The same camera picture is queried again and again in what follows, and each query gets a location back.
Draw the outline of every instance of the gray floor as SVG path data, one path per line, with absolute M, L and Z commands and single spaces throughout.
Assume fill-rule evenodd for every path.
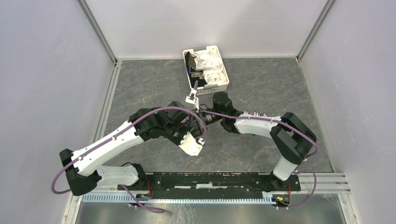
M 304 82 L 294 58 L 224 59 L 230 79 L 227 92 L 235 108 L 281 116 L 296 114 L 318 137 L 321 150 L 300 170 L 332 170 L 323 137 Z M 190 92 L 182 60 L 123 61 L 105 134 L 110 133 L 140 108 L 166 106 L 180 101 L 187 108 Z M 212 105 L 212 94 L 199 96 Z M 219 124 L 209 126 L 209 138 L 199 156 L 192 157 L 170 141 L 159 138 L 117 155 L 105 165 L 140 163 L 145 171 L 259 171 L 270 172 L 280 153 L 272 140 L 227 133 Z
M 292 195 L 299 203 L 305 195 Z M 276 211 L 262 204 L 150 204 L 166 210 L 154 214 L 127 203 L 81 203 L 77 224 L 345 224 L 337 195 L 314 195 L 304 206 Z

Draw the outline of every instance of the black mounting plate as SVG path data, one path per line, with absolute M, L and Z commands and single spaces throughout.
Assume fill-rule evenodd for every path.
M 135 184 L 128 186 L 128 189 L 146 191 L 149 181 L 155 199 L 260 199 L 263 191 L 287 192 L 288 185 L 291 191 L 301 190 L 297 175 L 291 175 L 288 180 L 281 182 L 273 175 L 257 172 L 153 172 L 146 174 L 146 180 L 139 179 Z M 212 188 L 201 188 L 200 184 L 211 184 Z

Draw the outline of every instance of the robotic arm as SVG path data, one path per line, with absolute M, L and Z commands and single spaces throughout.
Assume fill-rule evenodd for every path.
M 285 181 L 289 178 L 297 165 L 306 158 L 312 148 L 312 144 L 294 133 L 289 135 L 290 129 L 277 124 L 274 121 L 282 121 L 293 128 L 301 131 L 316 142 L 316 136 L 292 113 L 285 113 L 282 117 L 268 118 L 270 121 L 259 120 L 260 116 L 250 115 L 233 108 L 232 101 L 227 93 L 218 92 L 213 96 L 213 108 L 200 109 L 196 92 L 191 91 L 186 102 L 193 103 L 196 114 L 205 125 L 220 120 L 223 128 L 230 133 L 249 133 L 272 138 L 279 148 L 282 157 L 271 172 L 277 180 Z M 73 195 L 86 194 L 97 186 L 124 184 L 130 186 L 139 179 L 144 179 L 144 173 L 140 164 L 132 164 L 125 167 L 102 166 L 103 163 L 133 146 L 139 145 L 149 139 L 163 136 L 178 145 L 189 155 L 198 155 L 205 140 L 201 138 L 204 127 L 196 119 L 186 112 L 180 102 L 172 102 L 168 107 L 183 108 L 184 110 L 164 109 L 153 113 L 137 122 L 150 111 L 157 108 L 142 108 L 129 117 L 120 127 L 96 141 L 90 146 L 77 151 L 65 149 L 60 152 L 60 158 L 65 167 L 72 160 L 78 159 L 72 166 L 66 169 L 66 178 Z M 84 152 L 97 147 L 85 157 Z

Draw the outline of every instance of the gray stone surface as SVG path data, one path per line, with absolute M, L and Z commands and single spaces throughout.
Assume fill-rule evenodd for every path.
M 319 172 L 331 171 L 323 137 L 304 77 L 294 58 L 223 59 L 230 79 L 227 92 L 235 108 L 281 116 L 296 114 L 318 137 L 321 150 L 300 166 Z M 182 60 L 123 61 L 106 133 L 121 125 L 140 108 L 184 102 L 190 92 Z M 212 106 L 212 95 L 199 96 Z M 271 139 L 230 134 L 220 124 L 209 127 L 208 140 L 199 156 L 189 156 L 169 140 L 149 140 L 115 156 L 106 165 L 127 161 L 140 163 L 146 171 L 260 171 L 269 172 L 280 153 Z

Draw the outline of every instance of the white basket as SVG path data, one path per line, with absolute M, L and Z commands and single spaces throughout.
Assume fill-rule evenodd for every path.
M 184 59 L 184 64 L 185 64 L 185 54 L 187 52 L 193 52 L 193 51 L 199 51 L 199 50 L 203 50 L 203 49 L 188 49 L 188 50 L 184 50 L 183 51 L 183 59 Z M 211 51 L 212 53 L 214 53 L 214 55 L 216 55 L 217 57 L 219 57 L 221 59 L 221 55 L 219 52 L 219 48 L 216 45 L 212 45 L 212 46 L 207 46 L 206 50 Z M 197 95 L 203 95 L 203 94 L 208 94 L 208 93 L 213 93 L 213 92 L 221 92 L 221 91 L 226 91 L 227 90 L 227 86 L 230 83 L 230 79 L 228 78 L 227 72 L 226 72 L 226 68 L 225 66 L 223 66 L 223 73 L 226 76 L 226 80 L 227 82 L 222 84 L 222 85 L 207 85 L 207 86 L 201 86 L 198 87 L 198 91 L 197 91 Z M 190 79 L 187 77 L 188 79 L 188 83 L 190 84 L 190 88 L 193 89 L 193 87 L 191 87 L 191 81 Z

